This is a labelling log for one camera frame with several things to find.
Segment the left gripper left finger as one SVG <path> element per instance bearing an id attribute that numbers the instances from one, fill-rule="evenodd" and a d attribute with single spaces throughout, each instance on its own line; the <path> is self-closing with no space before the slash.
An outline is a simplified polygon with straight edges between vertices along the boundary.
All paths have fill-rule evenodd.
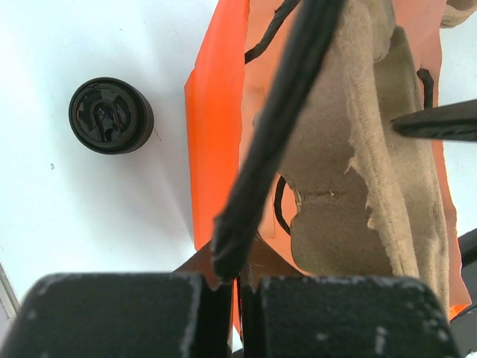
<path id="1" fill-rule="evenodd" d="M 3 357 L 229 357 L 230 285 L 197 273 L 50 274 L 27 294 Z"/>

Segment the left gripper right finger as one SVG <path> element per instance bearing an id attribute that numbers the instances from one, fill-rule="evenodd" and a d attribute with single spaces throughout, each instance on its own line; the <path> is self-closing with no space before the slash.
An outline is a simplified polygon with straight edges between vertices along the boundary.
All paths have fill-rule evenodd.
<path id="1" fill-rule="evenodd" d="M 245 357 L 459 357 L 433 291 L 412 277 L 264 277 Z"/>

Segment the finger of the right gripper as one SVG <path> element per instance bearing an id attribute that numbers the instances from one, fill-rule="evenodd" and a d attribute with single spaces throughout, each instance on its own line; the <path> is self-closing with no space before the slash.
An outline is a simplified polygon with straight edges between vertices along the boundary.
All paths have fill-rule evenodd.
<path id="1" fill-rule="evenodd" d="M 477 100 L 410 113 L 391 121 L 399 135 L 418 139 L 475 142 Z"/>

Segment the brown pulp cup carrier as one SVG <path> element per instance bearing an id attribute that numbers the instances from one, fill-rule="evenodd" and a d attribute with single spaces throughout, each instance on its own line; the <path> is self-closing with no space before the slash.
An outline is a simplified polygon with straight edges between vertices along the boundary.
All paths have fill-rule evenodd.
<path id="1" fill-rule="evenodd" d="M 308 275 L 411 276 L 470 305 L 443 144 L 392 121 L 438 103 L 440 30 L 474 1 L 349 1 L 279 173 L 297 208 L 274 247 Z"/>

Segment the orange paper bag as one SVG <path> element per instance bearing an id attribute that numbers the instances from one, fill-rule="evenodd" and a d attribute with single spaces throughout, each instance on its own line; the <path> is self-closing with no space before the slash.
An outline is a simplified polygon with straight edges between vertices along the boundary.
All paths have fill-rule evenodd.
<path id="1" fill-rule="evenodd" d="M 212 236 L 268 97 L 300 1 L 220 1 L 195 67 L 185 85 L 186 122 L 195 246 Z M 291 221 L 297 211 L 289 185 L 281 203 Z M 276 210 L 265 202 L 256 234 L 271 247 L 278 234 Z"/>

